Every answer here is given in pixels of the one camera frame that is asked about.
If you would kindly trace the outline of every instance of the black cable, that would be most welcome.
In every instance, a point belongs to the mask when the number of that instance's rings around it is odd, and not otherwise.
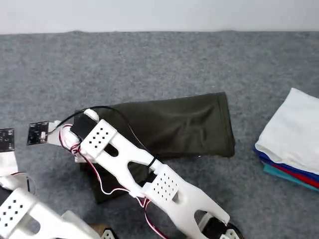
[[[62,126],[65,122],[67,122],[69,119],[85,112],[87,109],[108,109],[108,110],[112,110],[112,111],[115,111],[116,113],[118,113],[123,119],[124,121],[126,122],[126,124],[128,125],[130,131],[132,132],[132,135],[134,136],[134,138],[139,142],[139,144],[143,147],[144,150],[146,150],[148,153],[149,150],[146,148],[146,146],[140,141],[140,139],[136,136],[136,134],[134,133],[133,129],[132,129],[132,126],[128,120],[128,118],[119,110],[111,107],[111,106],[93,106],[93,107],[88,107],[88,108],[84,108],[84,109],[81,109],[80,111],[77,111],[75,112],[74,114],[70,115],[69,117],[67,117],[66,119],[64,119],[63,121],[61,121],[54,130],[52,130],[51,132],[49,132],[49,134],[51,134],[52,132],[54,132],[57,128],[59,128],[60,126]]]

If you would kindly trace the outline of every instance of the red and white wire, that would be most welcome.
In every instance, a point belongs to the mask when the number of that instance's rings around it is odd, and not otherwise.
[[[167,236],[165,236],[158,228],[156,228],[149,220],[147,214],[146,214],[146,210],[148,208],[148,205],[151,201],[149,199],[146,200],[146,203],[145,203],[145,208],[144,208],[144,215],[145,215],[145,219],[146,219],[146,222],[148,223],[148,225],[150,226],[150,228],[157,234],[159,235],[161,238],[163,239],[168,239]]]

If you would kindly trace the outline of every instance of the circuit board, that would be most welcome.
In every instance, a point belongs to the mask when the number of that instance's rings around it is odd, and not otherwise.
[[[14,151],[14,129],[0,129],[0,152]]]
[[[29,126],[27,145],[47,143],[49,132],[49,122],[31,123]]]

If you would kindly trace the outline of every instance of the dark green cloth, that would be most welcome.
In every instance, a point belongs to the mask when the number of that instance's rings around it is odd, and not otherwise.
[[[113,105],[129,120],[141,142],[158,158],[234,155],[227,97],[224,92],[178,99]],[[117,113],[97,109],[123,136],[140,147]]]

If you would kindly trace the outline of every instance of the perforated plate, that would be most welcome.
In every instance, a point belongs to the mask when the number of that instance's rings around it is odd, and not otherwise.
[[[0,236],[7,238],[31,206],[31,201],[24,199],[17,190],[13,191],[0,206]]]
[[[162,172],[159,174],[152,183],[153,191],[158,194],[158,196],[163,201],[169,201],[175,199],[175,195],[178,193],[178,184],[172,176],[167,172]]]
[[[104,150],[116,132],[116,129],[102,119],[83,140],[81,148],[92,158],[96,158]]]

